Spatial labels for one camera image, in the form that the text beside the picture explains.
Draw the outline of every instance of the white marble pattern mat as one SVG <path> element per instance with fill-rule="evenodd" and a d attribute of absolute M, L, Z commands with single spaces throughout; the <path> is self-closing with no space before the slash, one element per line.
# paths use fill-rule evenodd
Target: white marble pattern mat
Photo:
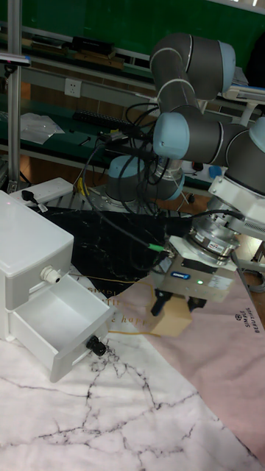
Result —
<path fill-rule="evenodd" d="M 0 398 L 1 471 L 263 469 L 143 336 L 109 334 L 56 384 L 0 341 Z"/>

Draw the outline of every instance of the black marble surface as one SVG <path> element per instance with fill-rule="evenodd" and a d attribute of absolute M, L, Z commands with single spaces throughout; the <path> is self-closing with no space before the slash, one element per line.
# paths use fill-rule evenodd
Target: black marble surface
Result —
<path fill-rule="evenodd" d="M 166 220 L 180 228 L 180 220 L 148 215 L 104 212 L 112 222 L 151 244 L 165 241 Z M 158 254 L 111 227 L 94 211 L 50 208 L 43 215 L 74 236 L 72 263 L 107 297 L 145 277 Z"/>

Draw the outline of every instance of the open drawer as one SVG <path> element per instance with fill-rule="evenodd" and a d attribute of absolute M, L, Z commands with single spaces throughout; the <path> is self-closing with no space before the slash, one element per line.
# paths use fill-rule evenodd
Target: open drawer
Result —
<path fill-rule="evenodd" d="M 54 383 L 87 353 L 89 338 L 97 330 L 100 337 L 113 311 L 66 275 L 10 313 L 10 333 L 49 368 Z"/>

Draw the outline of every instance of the white plastic drawer cabinet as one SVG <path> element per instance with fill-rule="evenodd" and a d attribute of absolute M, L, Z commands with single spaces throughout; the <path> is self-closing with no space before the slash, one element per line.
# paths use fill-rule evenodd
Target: white plastic drawer cabinet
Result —
<path fill-rule="evenodd" d="M 113 308 L 68 275 L 71 234 L 2 191 L 0 215 L 0 337 L 17 338 L 55 382 L 87 354 L 92 335 L 106 335 Z"/>

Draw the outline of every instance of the wall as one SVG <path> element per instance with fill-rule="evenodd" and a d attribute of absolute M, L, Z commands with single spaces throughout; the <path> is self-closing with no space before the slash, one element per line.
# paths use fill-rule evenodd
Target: wall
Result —
<path fill-rule="evenodd" d="M 0 1 L 0 19 L 7 20 L 7 0 Z M 265 15 L 208 0 L 23 0 L 23 25 L 144 54 L 163 36 L 182 31 L 232 44 L 245 67 L 265 31 Z"/>

